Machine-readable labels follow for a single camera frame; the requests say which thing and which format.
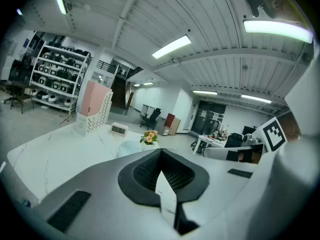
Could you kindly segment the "orange flowers in white pot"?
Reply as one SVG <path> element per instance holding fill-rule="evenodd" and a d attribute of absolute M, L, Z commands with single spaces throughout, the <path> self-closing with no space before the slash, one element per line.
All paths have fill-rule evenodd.
<path fill-rule="evenodd" d="M 148 130 L 140 138 L 141 150 L 148 151 L 158 149 L 158 132 L 156 130 Z"/>

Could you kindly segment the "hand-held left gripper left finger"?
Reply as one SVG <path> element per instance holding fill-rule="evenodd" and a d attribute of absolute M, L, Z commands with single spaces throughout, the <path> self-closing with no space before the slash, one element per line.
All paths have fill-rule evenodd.
<path fill-rule="evenodd" d="M 50 192 L 35 207 L 44 221 L 76 192 L 90 194 L 65 236 L 75 240 L 174 240 L 178 232 L 163 217 L 159 207 L 139 205 L 125 196 L 118 174 L 127 164 L 149 155 L 134 153 L 88 167 Z"/>

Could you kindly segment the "white partition desk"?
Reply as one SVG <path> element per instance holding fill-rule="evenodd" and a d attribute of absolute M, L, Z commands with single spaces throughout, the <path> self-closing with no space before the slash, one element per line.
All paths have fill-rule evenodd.
<path fill-rule="evenodd" d="M 155 110 L 155 108 L 153 106 L 143 104 L 142 108 L 141 108 L 140 115 L 142 117 L 145 116 L 145 117 L 149 118 L 152 115 L 152 113 L 154 112 L 154 110 Z"/>

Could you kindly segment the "light teal zippered fabric pouch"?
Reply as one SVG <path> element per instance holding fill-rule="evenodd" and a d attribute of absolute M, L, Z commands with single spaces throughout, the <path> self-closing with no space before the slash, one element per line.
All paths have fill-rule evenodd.
<path fill-rule="evenodd" d="M 116 158 L 122 158 L 142 151 L 142 146 L 139 141 L 126 140 L 122 142 L 118 148 Z"/>

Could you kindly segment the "white cluttered desk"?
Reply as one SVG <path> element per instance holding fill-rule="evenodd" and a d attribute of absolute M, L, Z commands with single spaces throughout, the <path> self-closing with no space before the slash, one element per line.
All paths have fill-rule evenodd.
<path fill-rule="evenodd" d="M 218 140 L 216 138 L 211 138 L 209 135 L 199 135 L 197 140 L 191 144 L 193 148 L 193 154 L 204 154 L 206 148 L 224 148 L 226 145 L 226 140 Z"/>

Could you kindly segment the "dark double door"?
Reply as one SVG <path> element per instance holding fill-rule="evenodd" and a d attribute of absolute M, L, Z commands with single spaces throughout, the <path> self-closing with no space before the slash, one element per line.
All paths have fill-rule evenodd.
<path fill-rule="evenodd" d="M 212 135 L 221 128 L 226 105 L 200 101 L 191 131 L 199 135 Z"/>

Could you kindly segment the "pink digital clock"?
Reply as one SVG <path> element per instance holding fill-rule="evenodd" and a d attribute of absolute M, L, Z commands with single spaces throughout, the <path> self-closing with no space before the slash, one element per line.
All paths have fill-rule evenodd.
<path fill-rule="evenodd" d="M 124 124 L 120 124 L 117 122 L 113 122 L 110 125 L 110 132 L 116 135 L 120 135 L 125 137 L 128 133 L 129 127 L 127 125 Z"/>

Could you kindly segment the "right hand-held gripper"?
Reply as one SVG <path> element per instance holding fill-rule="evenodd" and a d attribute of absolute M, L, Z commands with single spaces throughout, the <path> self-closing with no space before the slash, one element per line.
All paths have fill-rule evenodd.
<path fill-rule="evenodd" d="M 206 158 L 216 160 L 238 162 L 240 159 L 240 162 L 258 164 L 263 154 L 274 152 L 287 142 L 278 119 L 273 117 L 253 133 L 243 136 L 241 143 L 243 149 L 239 155 L 237 147 L 207 147 L 203 155 Z"/>

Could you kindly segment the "dark desk with chair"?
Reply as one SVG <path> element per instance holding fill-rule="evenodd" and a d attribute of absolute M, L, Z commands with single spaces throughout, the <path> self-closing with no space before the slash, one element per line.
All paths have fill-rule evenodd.
<path fill-rule="evenodd" d="M 7 81 L 4 82 L 3 85 L 6 89 L 10 90 L 10 98 L 7 98 L 3 101 L 4 104 L 10 102 L 10 109 L 14 106 L 14 101 L 20 103 L 21 114 L 24 113 L 24 101 L 30 99 L 32 108 L 34 109 L 34 103 L 32 94 L 26 94 L 26 89 L 30 89 L 31 91 L 36 90 L 36 87 L 32 84 L 25 83 L 23 81 Z"/>

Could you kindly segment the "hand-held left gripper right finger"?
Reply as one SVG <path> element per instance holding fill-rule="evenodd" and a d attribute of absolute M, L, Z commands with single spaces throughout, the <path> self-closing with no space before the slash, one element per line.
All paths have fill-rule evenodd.
<path fill-rule="evenodd" d="M 182 204 L 189 221 L 200 227 L 222 212 L 248 183 L 249 178 L 229 173 L 231 169 L 253 173 L 256 164 L 206 158 L 170 148 L 169 151 L 203 167 L 209 174 L 209 185 L 199 199 Z"/>

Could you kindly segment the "black balcony railing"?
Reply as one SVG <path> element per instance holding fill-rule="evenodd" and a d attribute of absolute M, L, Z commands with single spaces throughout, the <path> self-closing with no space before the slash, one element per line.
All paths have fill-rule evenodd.
<path fill-rule="evenodd" d="M 106 71 L 111 74 L 115 74 L 118 70 L 117 66 L 111 65 L 105 61 L 99 60 L 96 64 L 96 67 L 100 70 Z"/>

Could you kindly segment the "dark staircase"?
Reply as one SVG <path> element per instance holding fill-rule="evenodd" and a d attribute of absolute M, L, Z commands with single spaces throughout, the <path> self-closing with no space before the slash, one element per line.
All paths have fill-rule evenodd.
<path fill-rule="evenodd" d="M 126 105 L 126 94 L 129 90 L 131 82 L 115 77 L 113 80 L 113 84 L 111 86 L 113 95 L 112 95 L 112 104 L 120 109 L 128 110 Z"/>

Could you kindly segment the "red and wood cabinet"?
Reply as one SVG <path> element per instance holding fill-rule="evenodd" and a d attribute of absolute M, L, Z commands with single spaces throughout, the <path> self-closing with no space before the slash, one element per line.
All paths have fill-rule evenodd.
<path fill-rule="evenodd" d="M 181 123 L 181 120 L 179 118 L 169 113 L 164 123 L 164 127 L 165 127 L 164 133 L 169 136 L 174 136 L 177 133 L 180 123 Z"/>

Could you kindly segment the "black office chair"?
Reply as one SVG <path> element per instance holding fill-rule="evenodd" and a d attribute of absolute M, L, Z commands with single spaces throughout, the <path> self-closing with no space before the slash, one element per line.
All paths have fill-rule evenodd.
<path fill-rule="evenodd" d="M 147 116 L 147 114 L 145 114 L 141 118 L 140 127 L 145 126 L 147 130 L 149 130 L 149 128 L 154 130 L 156 127 L 157 118 L 160 114 L 161 114 L 160 108 L 156 108 L 149 117 Z"/>
<path fill-rule="evenodd" d="M 231 133 L 226 140 L 224 148 L 238 148 L 242 145 L 243 135 L 239 133 Z"/>

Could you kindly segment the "white perforated file holder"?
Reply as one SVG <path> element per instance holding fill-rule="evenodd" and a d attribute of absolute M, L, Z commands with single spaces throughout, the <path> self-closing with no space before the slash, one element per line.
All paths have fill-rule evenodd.
<path fill-rule="evenodd" d="M 98 112 L 94 115 L 86 116 L 79 112 L 77 113 L 75 131 L 78 134 L 86 137 L 101 128 L 107 122 L 112 105 L 112 96 L 112 91 L 106 93 Z"/>

